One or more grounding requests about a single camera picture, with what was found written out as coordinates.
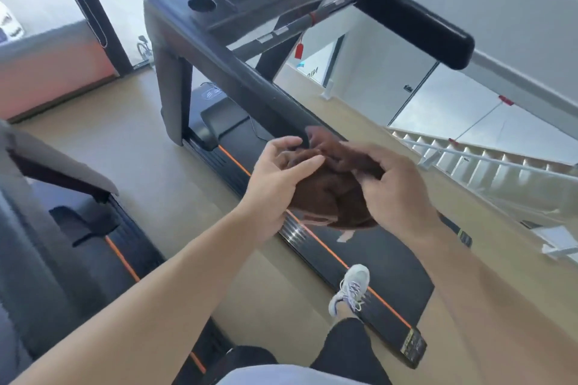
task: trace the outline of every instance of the wooden floor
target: wooden floor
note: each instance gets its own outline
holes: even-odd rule
[[[409,150],[339,100],[318,97],[310,79],[286,67],[276,82],[351,140]],[[199,158],[174,145],[160,115],[155,75],[142,72],[77,98],[20,127],[111,178],[120,201],[161,252],[170,257],[230,211],[238,199]],[[479,201],[439,171],[425,178],[437,208],[464,228],[473,252],[578,339],[576,268],[539,255],[523,227]],[[255,252],[214,318],[235,343],[260,345],[280,362],[309,365],[330,319],[333,293],[278,238]],[[394,384],[479,384],[473,359],[435,291],[419,329],[428,342],[410,370],[372,335]]]

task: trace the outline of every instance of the forearm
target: forearm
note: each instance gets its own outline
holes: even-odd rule
[[[169,385],[257,244],[236,212],[191,241],[36,361],[35,385]]]
[[[487,383],[576,383],[578,346],[448,228],[406,238]]]

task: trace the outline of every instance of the staircase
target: staircase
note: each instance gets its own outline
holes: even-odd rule
[[[533,227],[555,227],[578,216],[578,167],[484,146],[387,127],[432,165]]]

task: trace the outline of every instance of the hand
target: hand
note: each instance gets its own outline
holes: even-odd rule
[[[289,161],[285,151],[299,146],[302,141],[300,137],[287,136],[265,145],[255,164],[247,192],[235,209],[250,219],[259,241],[266,241],[279,231],[295,186],[318,170],[325,160],[324,156],[318,155],[285,169]]]
[[[369,155],[383,170],[381,180],[356,171],[369,213],[402,241],[421,238],[441,224],[424,180],[408,157],[379,145],[343,142]]]

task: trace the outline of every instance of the shoelace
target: shoelace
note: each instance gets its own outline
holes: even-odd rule
[[[359,312],[361,310],[361,305],[364,301],[356,300],[359,292],[361,291],[361,286],[357,282],[350,282],[346,287],[343,286],[343,280],[339,284],[339,290],[347,298],[347,301],[352,309]]]

